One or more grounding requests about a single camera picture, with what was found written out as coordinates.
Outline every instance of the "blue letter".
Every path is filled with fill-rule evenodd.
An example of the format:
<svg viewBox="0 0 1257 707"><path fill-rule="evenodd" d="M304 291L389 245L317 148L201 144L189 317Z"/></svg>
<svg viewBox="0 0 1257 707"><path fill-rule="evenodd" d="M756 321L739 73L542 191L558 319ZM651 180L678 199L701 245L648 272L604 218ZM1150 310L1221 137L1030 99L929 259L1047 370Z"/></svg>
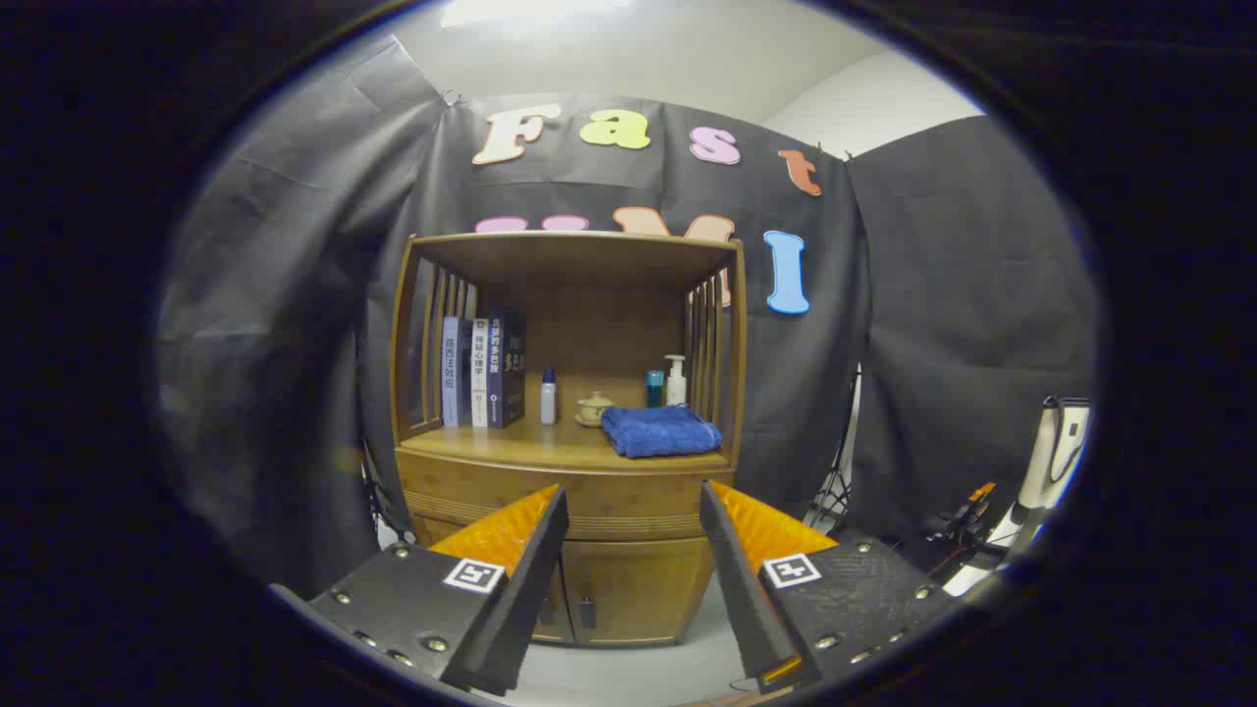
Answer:
<svg viewBox="0 0 1257 707"><path fill-rule="evenodd" d="M768 308L783 315L802 315L810 304L803 297L803 265L799 253L803 239L779 230L764 234L764 243L773 252L773 293L768 296Z"/></svg>

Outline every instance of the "black backdrop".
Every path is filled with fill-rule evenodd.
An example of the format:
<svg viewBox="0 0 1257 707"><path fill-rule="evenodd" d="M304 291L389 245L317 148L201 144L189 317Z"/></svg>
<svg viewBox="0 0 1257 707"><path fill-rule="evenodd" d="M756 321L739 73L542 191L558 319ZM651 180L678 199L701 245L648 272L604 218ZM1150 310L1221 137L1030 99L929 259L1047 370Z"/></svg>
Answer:
<svg viewBox="0 0 1257 707"><path fill-rule="evenodd" d="M522 157L471 164L489 114L544 103L562 113ZM646 116L651 145L582 141L579 128L605 108ZM699 126L730 131L740 162L695 159ZM816 165L820 196L794 186L779 150ZM622 206L657 210L675 237L701 214L734 223L749 345L737 486L794 516L828 470L861 359L851 508L880 535L918 530L987 479L1012 492L1040 400L1091 392L1097 309L1076 234L989 120L845 164L655 101L533 94L446 106L382 36L318 67L246 126L180 228L157 345L184 501L259 576L303 595L326 589L375 550L361 452L385 518L410 523L387 372L406 238L466 233L494 216L539 228L554 214L620 230L612 213ZM806 243L802 315L767 306L768 230Z"/></svg>
<svg viewBox="0 0 1257 707"><path fill-rule="evenodd" d="M1082 224L985 117L847 166L872 282L848 520L906 538L988 481L1003 513L1043 398L1097 394L1105 332Z"/></svg>

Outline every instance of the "book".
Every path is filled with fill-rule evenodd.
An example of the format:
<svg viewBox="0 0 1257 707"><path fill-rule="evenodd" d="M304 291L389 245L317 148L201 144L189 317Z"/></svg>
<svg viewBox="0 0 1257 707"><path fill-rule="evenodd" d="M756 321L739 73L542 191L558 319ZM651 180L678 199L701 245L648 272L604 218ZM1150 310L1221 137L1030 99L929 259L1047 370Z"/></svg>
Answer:
<svg viewBox="0 0 1257 707"><path fill-rule="evenodd" d="M471 426L489 426L489 320L471 320Z"/></svg>
<svg viewBox="0 0 1257 707"><path fill-rule="evenodd" d="M471 424L471 321L445 317L441 333L441 421Z"/></svg>
<svg viewBox="0 0 1257 707"><path fill-rule="evenodd" d="M515 311L489 311L490 428L504 428L524 416L524 320Z"/></svg>

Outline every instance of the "white wall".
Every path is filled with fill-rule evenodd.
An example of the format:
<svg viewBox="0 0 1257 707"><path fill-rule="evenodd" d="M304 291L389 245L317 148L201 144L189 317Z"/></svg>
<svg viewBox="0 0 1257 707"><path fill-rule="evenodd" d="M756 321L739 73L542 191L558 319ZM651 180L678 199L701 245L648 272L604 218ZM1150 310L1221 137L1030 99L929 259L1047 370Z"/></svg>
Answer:
<svg viewBox="0 0 1257 707"><path fill-rule="evenodd" d="M763 126L846 159L940 123L980 116L959 91L899 52L857 62L806 91Z"/></svg>

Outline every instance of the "blue towel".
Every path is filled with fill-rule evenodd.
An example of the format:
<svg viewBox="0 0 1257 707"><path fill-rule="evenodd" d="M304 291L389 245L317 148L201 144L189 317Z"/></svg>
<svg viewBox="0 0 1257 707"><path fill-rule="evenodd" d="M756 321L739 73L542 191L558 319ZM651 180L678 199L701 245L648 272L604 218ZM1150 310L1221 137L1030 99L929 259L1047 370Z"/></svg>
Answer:
<svg viewBox="0 0 1257 707"><path fill-rule="evenodd" d="M607 408L602 429L621 457L671 457L703 454L720 447L720 430L703 421L689 406Z"/></svg>

